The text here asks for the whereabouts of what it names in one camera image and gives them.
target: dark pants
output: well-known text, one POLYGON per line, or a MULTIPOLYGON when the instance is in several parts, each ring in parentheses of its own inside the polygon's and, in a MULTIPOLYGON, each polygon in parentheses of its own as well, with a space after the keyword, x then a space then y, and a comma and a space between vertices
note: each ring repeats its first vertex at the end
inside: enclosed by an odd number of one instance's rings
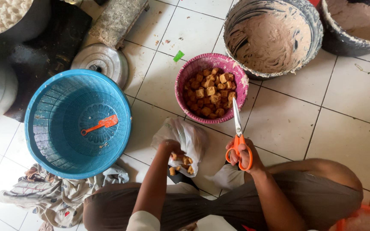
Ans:
MULTIPOLYGON (((324 231, 361 207, 362 191, 300 171, 274 174, 276 183, 295 206, 309 229, 324 231)), ((89 231, 124 231, 139 188, 103 192, 84 202, 84 225, 89 231)), ((175 231, 208 215, 222 216, 236 229, 241 224, 268 230, 253 181, 210 201, 194 194, 167 194, 162 231, 175 231)))

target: black bucket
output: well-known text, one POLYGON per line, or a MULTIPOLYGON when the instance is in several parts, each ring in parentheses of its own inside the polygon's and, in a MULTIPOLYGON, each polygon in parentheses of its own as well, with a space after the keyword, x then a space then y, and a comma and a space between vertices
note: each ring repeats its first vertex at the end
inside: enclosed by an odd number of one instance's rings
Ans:
MULTIPOLYGON (((295 73, 297 70, 305 66, 310 60, 315 58, 319 49, 321 48, 323 36, 323 27, 319 19, 319 13, 316 8, 308 0, 243 0, 239 1, 227 14, 224 25, 224 41, 226 53, 235 60, 236 64, 240 65, 250 79, 254 80, 268 80, 278 76, 287 74, 289 72, 295 73), (286 12, 284 8, 289 7, 291 11, 294 7, 299 11, 300 16, 304 19, 310 29, 310 47, 305 57, 303 57, 295 67, 290 70, 285 70, 278 73, 262 73, 252 70, 242 64, 236 58, 236 50, 230 50, 229 38, 232 29, 242 21, 248 20, 254 16, 259 16, 271 11, 286 12)), ((248 40, 240 41, 240 43, 247 43, 248 40)))
MULTIPOLYGON (((365 3, 366 0, 349 0, 350 3, 365 3)), ((357 57, 370 54, 370 41, 348 34, 331 17, 328 11, 326 0, 321 0, 319 11, 322 15, 322 24, 325 28, 325 35, 322 41, 322 49, 334 55, 357 57)))

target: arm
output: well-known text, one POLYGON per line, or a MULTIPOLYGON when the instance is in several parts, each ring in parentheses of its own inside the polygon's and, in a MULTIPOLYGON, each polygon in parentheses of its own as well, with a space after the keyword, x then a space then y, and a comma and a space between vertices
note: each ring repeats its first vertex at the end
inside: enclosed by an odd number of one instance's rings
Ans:
MULTIPOLYGON (((249 173, 255 181, 255 186, 264 212, 265 221, 270 231, 305 231, 306 224, 301 218, 295 207, 283 194, 282 190, 276 184, 272 175, 266 170, 258 155, 252 141, 245 139, 252 151, 252 167, 246 172, 249 173)), ((234 144, 232 140, 227 148, 234 144)), ((238 150, 242 159, 242 166, 247 166, 249 154, 247 146, 240 144, 238 150)), ((235 151, 231 151, 231 164, 235 165, 239 160, 235 151)))
POLYGON ((167 192, 167 165, 172 152, 183 154, 181 145, 174 140, 162 141, 139 189, 132 214, 146 211, 161 221, 167 192))

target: white plastic bag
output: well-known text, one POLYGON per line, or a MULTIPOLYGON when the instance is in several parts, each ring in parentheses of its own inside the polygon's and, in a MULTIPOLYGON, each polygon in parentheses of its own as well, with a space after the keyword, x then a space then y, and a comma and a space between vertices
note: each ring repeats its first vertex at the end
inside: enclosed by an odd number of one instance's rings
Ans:
MULTIPOLYGON (((192 158, 192 168, 194 174, 189 174, 183 167, 179 170, 185 176, 194 177, 198 172, 198 163, 201 162, 205 154, 205 148, 208 145, 208 135, 200 127, 185 122, 182 118, 167 118, 162 128, 154 135, 151 147, 158 149, 162 140, 173 139, 181 144, 181 150, 185 155, 192 158)), ((183 164, 182 160, 173 161, 171 158, 168 162, 172 167, 183 164)))

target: orange plastic scraper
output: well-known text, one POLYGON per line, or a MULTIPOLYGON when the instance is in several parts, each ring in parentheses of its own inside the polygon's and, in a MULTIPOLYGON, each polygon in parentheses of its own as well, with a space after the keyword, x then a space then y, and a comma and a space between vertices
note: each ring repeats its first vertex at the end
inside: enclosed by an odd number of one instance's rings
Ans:
POLYGON ((92 128, 88 128, 88 129, 84 129, 81 131, 81 135, 85 136, 88 132, 91 132, 95 129, 98 129, 102 126, 105 126, 105 127, 111 127, 111 126, 114 126, 115 124, 118 123, 118 117, 116 115, 111 115, 110 117, 107 117, 103 120, 100 120, 98 122, 98 125, 97 126, 94 126, 92 128))

